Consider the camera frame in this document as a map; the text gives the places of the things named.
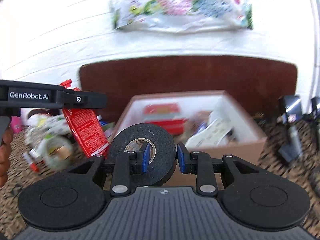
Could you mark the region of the person's left hand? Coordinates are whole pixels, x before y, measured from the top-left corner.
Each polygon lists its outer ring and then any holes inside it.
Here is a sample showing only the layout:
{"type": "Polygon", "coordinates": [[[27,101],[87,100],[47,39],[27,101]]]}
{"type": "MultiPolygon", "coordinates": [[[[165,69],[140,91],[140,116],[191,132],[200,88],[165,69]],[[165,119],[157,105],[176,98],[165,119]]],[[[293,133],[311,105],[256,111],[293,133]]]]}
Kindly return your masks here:
{"type": "Polygon", "coordinates": [[[6,129],[3,134],[3,144],[1,145],[0,151],[0,187],[3,187],[8,179],[8,170],[10,167],[10,154],[11,146],[10,143],[13,141],[13,132],[10,127],[6,129]]]}

